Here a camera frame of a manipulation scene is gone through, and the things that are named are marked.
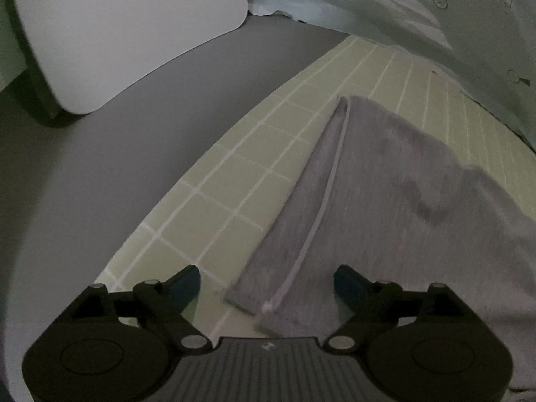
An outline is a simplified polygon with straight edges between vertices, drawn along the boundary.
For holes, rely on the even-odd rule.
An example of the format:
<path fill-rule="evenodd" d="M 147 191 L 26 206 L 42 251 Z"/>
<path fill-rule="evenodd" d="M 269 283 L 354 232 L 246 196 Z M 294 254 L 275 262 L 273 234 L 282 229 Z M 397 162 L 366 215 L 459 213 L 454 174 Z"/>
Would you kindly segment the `grey sweatpants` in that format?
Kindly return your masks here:
<path fill-rule="evenodd" d="M 341 324 L 333 273 L 447 284 L 513 355 L 509 401 L 535 398 L 535 223 L 484 170 L 361 96 L 343 97 L 226 299 L 284 337 Z"/>

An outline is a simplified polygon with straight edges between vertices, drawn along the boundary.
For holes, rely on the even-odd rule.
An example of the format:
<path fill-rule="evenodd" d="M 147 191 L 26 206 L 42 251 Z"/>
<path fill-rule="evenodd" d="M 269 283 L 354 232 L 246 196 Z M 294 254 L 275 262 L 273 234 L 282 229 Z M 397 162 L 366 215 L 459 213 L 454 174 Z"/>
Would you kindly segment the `green grid mat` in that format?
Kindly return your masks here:
<path fill-rule="evenodd" d="M 421 57 L 349 37 L 235 124 L 167 192 L 98 281 L 123 291 L 194 264 L 202 290 L 185 318 L 211 340 L 253 338 L 253 320 L 224 290 L 281 210 L 342 94 L 368 97 L 486 170 L 535 214 L 535 156 L 462 86 Z"/>

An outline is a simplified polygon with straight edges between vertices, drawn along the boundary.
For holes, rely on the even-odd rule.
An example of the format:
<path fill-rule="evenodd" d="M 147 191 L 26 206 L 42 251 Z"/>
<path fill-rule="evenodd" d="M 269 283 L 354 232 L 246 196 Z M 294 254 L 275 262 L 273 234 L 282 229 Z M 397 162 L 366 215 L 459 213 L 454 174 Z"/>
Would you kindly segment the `white rounded board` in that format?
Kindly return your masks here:
<path fill-rule="evenodd" d="M 89 114 L 160 66 L 235 30 L 247 0 L 14 0 L 55 101 Z"/>

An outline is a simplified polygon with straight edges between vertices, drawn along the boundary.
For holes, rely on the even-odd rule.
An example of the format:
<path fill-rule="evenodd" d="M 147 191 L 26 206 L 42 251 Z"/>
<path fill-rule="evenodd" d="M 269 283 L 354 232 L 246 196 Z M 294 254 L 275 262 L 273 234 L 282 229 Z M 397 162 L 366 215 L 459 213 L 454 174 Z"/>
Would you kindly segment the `light blue carrot-print quilt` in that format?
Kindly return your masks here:
<path fill-rule="evenodd" d="M 535 0 L 248 0 L 248 4 L 254 15 L 286 15 L 429 59 L 524 142 L 535 142 Z"/>

